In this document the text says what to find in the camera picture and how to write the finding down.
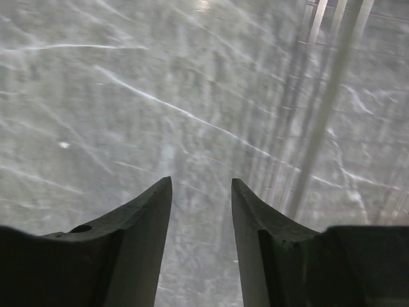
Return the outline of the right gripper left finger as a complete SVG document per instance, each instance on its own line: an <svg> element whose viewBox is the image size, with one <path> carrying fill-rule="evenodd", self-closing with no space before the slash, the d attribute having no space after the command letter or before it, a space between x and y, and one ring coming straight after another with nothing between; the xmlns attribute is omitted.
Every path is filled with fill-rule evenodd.
<svg viewBox="0 0 409 307"><path fill-rule="evenodd" d="M1 227L2 306L153 306L172 204L170 177L64 233Z"/></svg>

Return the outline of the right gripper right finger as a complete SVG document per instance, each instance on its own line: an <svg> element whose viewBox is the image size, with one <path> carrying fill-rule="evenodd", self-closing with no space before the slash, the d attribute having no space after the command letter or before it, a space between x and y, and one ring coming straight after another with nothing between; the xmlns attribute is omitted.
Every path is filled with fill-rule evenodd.
<svg viewBox="0 0 409 307"><path fill-rule="evenodd" d="M275 210L240 179L231 206L245 306L407 306L408 228L316 232Z"/></svg>

